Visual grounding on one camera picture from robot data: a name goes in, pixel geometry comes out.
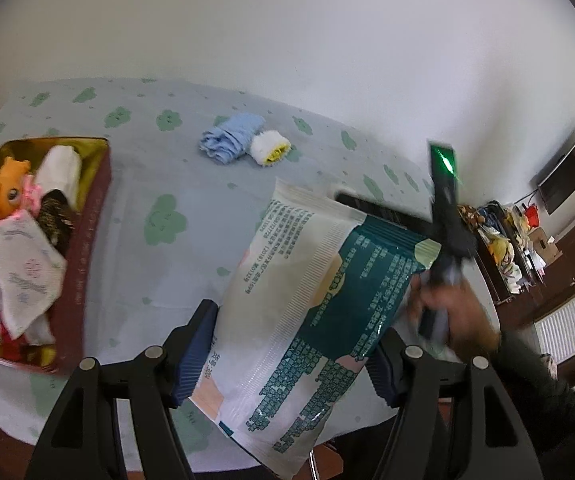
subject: table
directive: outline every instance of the table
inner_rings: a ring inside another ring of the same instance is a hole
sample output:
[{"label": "table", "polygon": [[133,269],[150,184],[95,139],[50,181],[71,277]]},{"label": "table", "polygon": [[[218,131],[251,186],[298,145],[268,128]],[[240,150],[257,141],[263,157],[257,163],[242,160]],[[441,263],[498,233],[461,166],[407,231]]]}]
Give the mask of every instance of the table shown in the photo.
[{"label": "table", "polygon": [[[295,149],[286,160],[261,168],[245,156],[221,166],[198,150],[201,132],[239,111],[264,116],[267,128],[292,141]],[[0,145],[36,136],[103,136],[110,142],[113,182],[96,235],[85,320],[85,351],[102,364],[132,359],[162,343],[203,298],[220,302],[277,177],[320,194],[348,186],[394,208],[430,214],[429,176],[392,148],[243,91],[148,78],[29,85],[0,110]],[[162,235],[152,236],[147,218],[162,203],[183,221],[163,225]],[[466,276],[495,320],[480,272],[468,266]],[[0,365],[0,427],[34,444],[64,383]],[[365,371],[339,404],[344,406],[333,410],[320,441],[395,413],[376,397]],[[256,465],[191,403],[172,416],[194,470]],[[139,470],[126,402],[119,403],[119,419],[126,466]]]}]

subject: blue towel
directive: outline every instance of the blue towel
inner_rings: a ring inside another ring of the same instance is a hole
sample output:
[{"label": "blue towel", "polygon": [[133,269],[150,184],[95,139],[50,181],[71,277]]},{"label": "blue towel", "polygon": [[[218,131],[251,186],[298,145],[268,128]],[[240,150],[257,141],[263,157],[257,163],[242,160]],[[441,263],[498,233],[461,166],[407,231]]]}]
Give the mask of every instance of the blue towel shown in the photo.
[{"label": "blue towel", "polygon": [[244,112],[230,117],[218,126],[203,132],[199,148],[221,164],[228,164],[245,154],[250,148],[252,137],[263,127],[265,119],[259,115]]}]

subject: wall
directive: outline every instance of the wall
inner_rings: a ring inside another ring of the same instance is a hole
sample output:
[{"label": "wall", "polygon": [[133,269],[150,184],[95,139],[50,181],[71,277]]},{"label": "wall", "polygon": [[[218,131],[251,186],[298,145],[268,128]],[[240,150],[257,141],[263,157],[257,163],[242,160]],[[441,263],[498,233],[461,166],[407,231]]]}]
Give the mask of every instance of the wall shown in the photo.
[{"label": "wall", "polygon": [[[372,132],[461,198],[510,202],[575,127],[568,0],[1,0],[0,105],[21,80],[183,77]],[[543,225],[575,217],[575,193]]]}]

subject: box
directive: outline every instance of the box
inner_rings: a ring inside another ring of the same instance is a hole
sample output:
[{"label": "box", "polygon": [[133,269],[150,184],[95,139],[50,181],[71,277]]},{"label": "box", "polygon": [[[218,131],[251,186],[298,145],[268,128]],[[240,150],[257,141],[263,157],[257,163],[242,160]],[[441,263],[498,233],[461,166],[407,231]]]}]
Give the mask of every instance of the box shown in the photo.
[{"label": "box", "polygon": [[69,374],[84,357],[85,290],[94,234],[112,179],[110,146],[106,139],[88,137],[11,140],[0,147],[0,167],[6,156],[13,156],[16,160],[29,160],[30,171],[35,173],[50,148],[59,144],[72,146],[82,164],[75,207],[79,216],[66,253],[63,289],[48,311],[56,344],[30,347],[22,362],[0,356],[0,363],[42,373]]},{"label": "box", "polygon": [[529,239],[532,240],[536,254],[541,256],[546,266],[563,255],[556,244],[547,241],[548,237],[542,227],[530,231]]}]

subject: television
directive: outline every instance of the television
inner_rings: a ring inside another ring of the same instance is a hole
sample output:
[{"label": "television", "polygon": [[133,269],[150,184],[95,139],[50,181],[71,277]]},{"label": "television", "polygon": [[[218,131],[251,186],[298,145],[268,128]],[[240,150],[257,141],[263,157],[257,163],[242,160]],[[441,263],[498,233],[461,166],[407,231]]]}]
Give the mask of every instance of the television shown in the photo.
[{"label": "television", "polygon": [[575,143],[538,185],[545,210],[552,214],[575,191]]}]

